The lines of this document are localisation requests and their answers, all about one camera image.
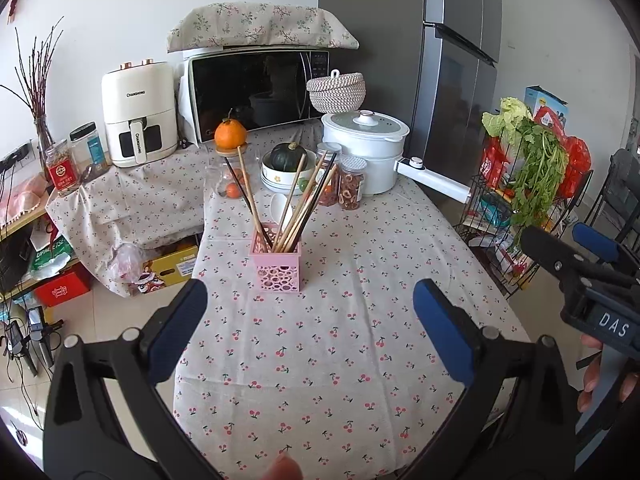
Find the wooden side shelf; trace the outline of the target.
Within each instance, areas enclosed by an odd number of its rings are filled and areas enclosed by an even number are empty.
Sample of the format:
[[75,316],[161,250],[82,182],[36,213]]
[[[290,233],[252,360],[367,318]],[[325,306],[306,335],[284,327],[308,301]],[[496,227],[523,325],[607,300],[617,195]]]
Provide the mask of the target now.
[[46,211],[41,174],[15,182],[1,176],[1,302],[13,300],[79,262]]

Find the red label glass jar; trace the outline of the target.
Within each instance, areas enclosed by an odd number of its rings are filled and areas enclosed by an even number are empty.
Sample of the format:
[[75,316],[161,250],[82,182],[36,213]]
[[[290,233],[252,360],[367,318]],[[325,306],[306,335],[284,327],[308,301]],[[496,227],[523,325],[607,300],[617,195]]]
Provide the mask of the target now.
[[59,196],[66,196],[78,189],[80,180],[67,140],[49,146],[44,154],[44,161]]

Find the black microwave oven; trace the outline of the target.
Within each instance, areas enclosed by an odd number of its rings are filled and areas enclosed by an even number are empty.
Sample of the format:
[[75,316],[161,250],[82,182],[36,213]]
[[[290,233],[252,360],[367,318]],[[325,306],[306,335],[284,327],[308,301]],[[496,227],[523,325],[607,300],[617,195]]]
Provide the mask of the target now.
[[181,132],[192,144],[213,140],[224,118],[247,130],[306,122],[320,115],[307,82],[330,71],[327,50],[237,48],[186,58],[178,90]]

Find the long wooden chopstick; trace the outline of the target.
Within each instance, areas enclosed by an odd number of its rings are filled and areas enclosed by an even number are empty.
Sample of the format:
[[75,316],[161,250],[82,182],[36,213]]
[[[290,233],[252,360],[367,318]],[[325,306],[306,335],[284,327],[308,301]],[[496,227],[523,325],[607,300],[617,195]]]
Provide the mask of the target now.
[[256,233],[262,239],[262,242],[264,243],[265,248],[268,250],[268,252],[270,252],[272,248],[271,240],[266,234],[264,226],[262,225],[262,222],[260,221],[260,218],[259,218],[259,214],[258,214],[255,200],[254,200],[253,191],[252,191],[252,188],[250,187],[250,177],[248,176],[248,172],[246,170],[246,165],[244,162],[243,148],[244,148],[243,145],[238,146],[236,148],[236,151],[238,152],[239,162],[240,162],[243,180],[245,184],[245,193],[248,198],[248,202],[250,203],[250,212],[252,213],[252,218],[254,221],[254,227],[255,227]]

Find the red snack package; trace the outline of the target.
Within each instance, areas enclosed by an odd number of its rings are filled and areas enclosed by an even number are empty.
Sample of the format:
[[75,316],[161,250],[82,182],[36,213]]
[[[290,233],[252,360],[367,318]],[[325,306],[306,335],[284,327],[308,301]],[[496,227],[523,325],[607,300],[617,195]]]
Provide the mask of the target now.
[[487,186],[498,188],[508,162],[509,159],[501,147],[500,140],[492,136],[484,148],[480,162],[480,174]]

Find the red box on floor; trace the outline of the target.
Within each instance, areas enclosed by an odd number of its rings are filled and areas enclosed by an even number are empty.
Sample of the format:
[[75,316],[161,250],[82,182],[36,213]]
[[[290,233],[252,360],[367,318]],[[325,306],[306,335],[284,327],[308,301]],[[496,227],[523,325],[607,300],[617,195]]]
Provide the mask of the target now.
[[77,263],[63,274],[36,287],[34,293],[43,307],[53,308],[90,292],[91,279],[89,271]]

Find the yellow cardboard box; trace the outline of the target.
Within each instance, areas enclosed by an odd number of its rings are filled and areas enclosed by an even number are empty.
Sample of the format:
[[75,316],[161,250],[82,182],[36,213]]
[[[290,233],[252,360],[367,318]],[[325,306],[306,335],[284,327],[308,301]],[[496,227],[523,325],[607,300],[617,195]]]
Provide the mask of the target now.
[[198,256],[198,246],[178,244],[173,252],[147,261],[140,276],[144,292],[177,285],[191,276]]

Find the grey refrigerator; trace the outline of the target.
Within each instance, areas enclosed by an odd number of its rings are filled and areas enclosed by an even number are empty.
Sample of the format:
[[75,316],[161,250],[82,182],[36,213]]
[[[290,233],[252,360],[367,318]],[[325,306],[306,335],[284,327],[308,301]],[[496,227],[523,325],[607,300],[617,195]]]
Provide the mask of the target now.
[[482,157],[482,116],[492,109],[502,0],[319,0],[358,42],[331,63],[362,73],[363,106],[410,128],[408,156],[469,182]]

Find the pink perforated utensil holder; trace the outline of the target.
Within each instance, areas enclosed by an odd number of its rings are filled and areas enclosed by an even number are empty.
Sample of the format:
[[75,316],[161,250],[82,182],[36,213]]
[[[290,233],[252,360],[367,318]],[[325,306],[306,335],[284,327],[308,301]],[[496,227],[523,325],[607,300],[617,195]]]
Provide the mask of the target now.
[[268,252],[262,237],[253,233],[250,258],[256,272],[255,283],[262,292],[300,292],[302,245],[292,252]]

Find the floral microwave cover cloth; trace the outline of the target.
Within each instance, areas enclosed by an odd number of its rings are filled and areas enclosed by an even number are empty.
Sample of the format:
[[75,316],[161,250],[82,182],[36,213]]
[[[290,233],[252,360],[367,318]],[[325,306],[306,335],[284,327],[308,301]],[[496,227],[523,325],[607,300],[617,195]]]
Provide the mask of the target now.
[[169,53],[275,46],[357,50],[359,42],[329,11],[250,2],[200,6],[186,14],[167,37]]

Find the clear plastic bag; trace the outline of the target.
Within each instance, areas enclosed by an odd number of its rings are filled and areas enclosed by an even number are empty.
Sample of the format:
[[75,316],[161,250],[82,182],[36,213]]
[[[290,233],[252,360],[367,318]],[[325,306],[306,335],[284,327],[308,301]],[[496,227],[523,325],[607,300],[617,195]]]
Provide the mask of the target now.
[[106,265],[106,288],[121,297],[137,295],[145,265],[151,259],[152,252],[149,250],[135,244],[120,244]]

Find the blue cardboard box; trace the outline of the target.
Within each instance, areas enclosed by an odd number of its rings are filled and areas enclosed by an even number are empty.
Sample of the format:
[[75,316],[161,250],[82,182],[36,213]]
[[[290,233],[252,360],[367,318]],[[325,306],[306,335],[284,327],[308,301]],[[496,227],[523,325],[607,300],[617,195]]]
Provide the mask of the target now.
[[567,102],[541,86],[525,88],[524,103],[532,112],[535,122],[551,127],[566,127],[568,108]]

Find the white plastic spoon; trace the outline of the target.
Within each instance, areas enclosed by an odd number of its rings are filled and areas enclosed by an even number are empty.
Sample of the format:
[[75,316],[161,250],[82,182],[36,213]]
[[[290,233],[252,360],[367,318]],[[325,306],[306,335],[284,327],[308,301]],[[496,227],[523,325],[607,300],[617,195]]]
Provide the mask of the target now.
[[271,196],[270,217],[278,226],[285,228],[292,219],[293,207],[285,194],[276,193]]

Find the black chopstick gold band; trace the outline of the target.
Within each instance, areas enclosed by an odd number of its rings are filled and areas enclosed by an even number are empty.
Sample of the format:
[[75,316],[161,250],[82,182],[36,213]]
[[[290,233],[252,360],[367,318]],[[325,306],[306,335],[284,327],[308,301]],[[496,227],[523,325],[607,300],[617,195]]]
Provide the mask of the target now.
[[233,167],[231,166],[229,159],[227,157],[224,158],[224,162],[226,163],[231,177],[235,180],[236,185],[238,186],[238,188],[240,189],[240,192],[242,193],[243,196],[243,200],[246,203],[247,208],[250,210],[250,203],[248,202],[248,198],[246,196],[245,193],[245,184],[244,184],[244,180],[240,180],[238,175],[236,174],[235,170],[233,169]]

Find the dried twig branches vase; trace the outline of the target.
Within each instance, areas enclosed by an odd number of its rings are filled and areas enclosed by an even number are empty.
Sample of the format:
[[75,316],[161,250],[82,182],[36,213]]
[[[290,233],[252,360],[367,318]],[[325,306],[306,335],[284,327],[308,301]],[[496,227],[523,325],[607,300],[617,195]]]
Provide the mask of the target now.
[[15,32],[18,61],[14,72],[20,91],[15,91],[4,84],[1,86],[25,104],[32,115],[40,162],[44,162],[47,150],[53,144],[47,124],[47,84],[55,48],[63,33],[60,29],[61,22],[62,18],[50,28],[43,39],[35,37],[27,50],[22,48],[20,35]]

